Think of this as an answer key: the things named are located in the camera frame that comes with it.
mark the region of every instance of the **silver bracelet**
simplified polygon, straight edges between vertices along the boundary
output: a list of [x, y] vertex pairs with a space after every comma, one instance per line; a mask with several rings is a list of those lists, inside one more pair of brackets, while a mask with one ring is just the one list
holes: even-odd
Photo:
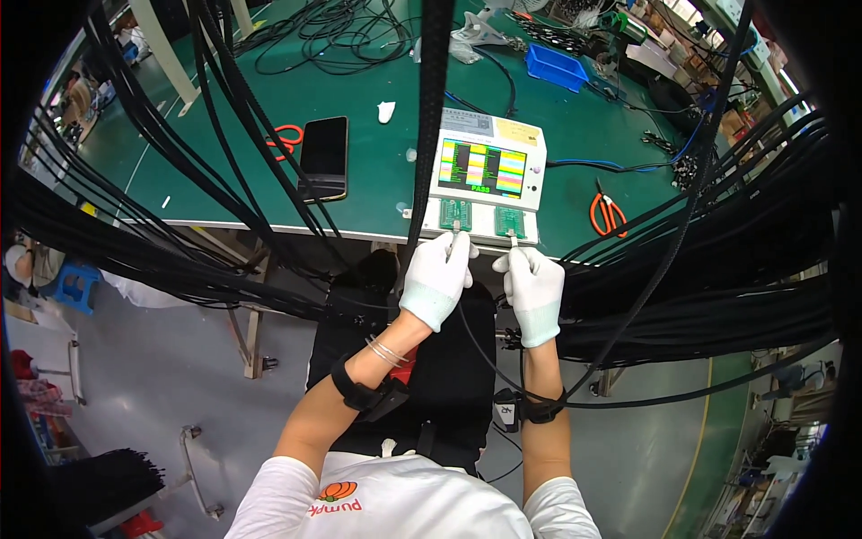
[[381, 360], [386, 361], [387, 363], [389, 363], [393, 367], [400, 367], [400, 365], [398, 365], [395, 361], [386, 357], [383, 354], [383, 352], [374, 348], [374, 342], [371, 339], [369, 339], [368, 337], [365, 338], [365, 344], [367, 344], [368, 348], [370, 348], [372, 350], [372, 352], [374, 352], [374, 354], [377, 354], [378, 358], [380, 358]]
[[396, 354], [395, 352], [389, 350], [382, 342], [378, 341], [377, 337], [374, 335], [372, 335], [372, 341], [374, 341], [379, 347], [381, 347], [384, 352], [386, 352], [387, 354], [391, 355], [392, 357], [398, 359], [399, 361], [403, 361], [405, 363], [407, 363], [409, 361], [407, 358], [403, 358], [400, 355]]

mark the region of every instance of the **tester screen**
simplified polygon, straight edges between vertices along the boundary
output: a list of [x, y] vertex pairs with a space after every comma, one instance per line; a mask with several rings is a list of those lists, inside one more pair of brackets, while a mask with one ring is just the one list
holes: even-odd
[[527, 155], [475, 142], [443, 139], [439, 187], [521, 198]]

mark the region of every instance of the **smartphone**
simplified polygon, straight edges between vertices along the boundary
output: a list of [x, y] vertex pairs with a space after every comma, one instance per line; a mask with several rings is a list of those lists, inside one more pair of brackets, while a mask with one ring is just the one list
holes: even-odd
[[305, 124], [299, 166], [310, 185], [300, 180], [299, 196], [306, 204], [340, 200], [347, 196], [347, 116], [314, 120]]

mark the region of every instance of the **black pants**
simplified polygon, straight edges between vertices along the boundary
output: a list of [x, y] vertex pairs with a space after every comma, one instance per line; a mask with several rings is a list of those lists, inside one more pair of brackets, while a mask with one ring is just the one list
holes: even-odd
[[[386, 328], [390, 311], [356, 305], [386, 305], [397, 270], [395, 255], [376, 251], [357, 266], [364, 285], [349, 273], [336, 277], [330, 287], [326, 313], [317, 326], [315, 346], [309, 362], [306, 391], [326, 378], [335, 361], [355, 354], [370, 334]], [[470, 330], [485, 354], [496, 361], [494, 298], [480, 283], [464, 290], [460, 304]], [[476, 475], [479, 450], [491, 420], [494, 370], [476, 350], [464, 321], [456, 311], [416, 353], [410, 375], [410, 397], [401, 406], [374, 423], [353, 423], [332, 445], [332, 451], [379, 456], [386, 438], [397, 442], [393, 454], [416, 449], [423, 423], [434, 426], [429, 457], [441, 466], [462, 467]]]

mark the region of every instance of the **green circuit board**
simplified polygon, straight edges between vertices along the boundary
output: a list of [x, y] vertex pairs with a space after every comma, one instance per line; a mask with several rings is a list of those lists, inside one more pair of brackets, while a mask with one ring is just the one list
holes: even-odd
[[497, 206], [494, 209], [494, 228], [497, 235], [509, 235], [509, 231], [512, 230], [519, 240], [527, 237], [524, 230], [524, 212], [521, 210]]
[[459, 222], [460, 230], [470, 232], [473, 228], [472, 204], [465, 200], [442, 198], [440, 200], [440, 228], [454, 230], [456, 221]]

